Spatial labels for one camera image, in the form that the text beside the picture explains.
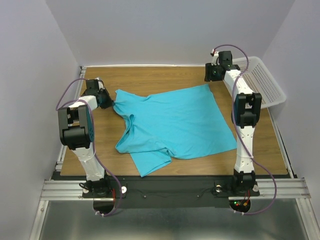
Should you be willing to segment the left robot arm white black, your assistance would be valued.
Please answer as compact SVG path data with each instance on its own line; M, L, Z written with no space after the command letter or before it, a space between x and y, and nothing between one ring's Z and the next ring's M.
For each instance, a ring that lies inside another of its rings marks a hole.
M62 99L57 103L59 138L77 156L85 171L86 181L79 184L82 197L106 198L113 189L107 171L96 157L92 111L112 107L114 101L100 78L83 80L86 89L79 98L63 105Z

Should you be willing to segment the white plastic basket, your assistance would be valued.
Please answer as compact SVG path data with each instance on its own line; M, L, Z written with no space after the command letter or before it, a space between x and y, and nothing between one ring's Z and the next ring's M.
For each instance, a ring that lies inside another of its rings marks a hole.
M261 94L261 109L284 103L286 95L263 61L256 56L250 56L248 60L248 68L242 79L253 92Z

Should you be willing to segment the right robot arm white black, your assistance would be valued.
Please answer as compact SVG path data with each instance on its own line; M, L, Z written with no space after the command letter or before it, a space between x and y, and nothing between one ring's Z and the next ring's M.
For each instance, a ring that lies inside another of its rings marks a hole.
M231 121L236 132L236 162L230 189L234 193L248 192L256 183L253 164L253 138L260 120L262 95L254 92L243 79L243 73L233 63L230 51L212 50L212 62L205 64L206 82L223 81L232 98Z

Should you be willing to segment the turquoise t shirt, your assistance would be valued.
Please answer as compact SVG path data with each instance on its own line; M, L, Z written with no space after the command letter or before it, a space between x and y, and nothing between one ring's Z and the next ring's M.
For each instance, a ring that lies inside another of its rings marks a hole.
M114 111L125 130L115 148L145 177L172 162L235 150L237 142L209 85L146 97L118 89Z

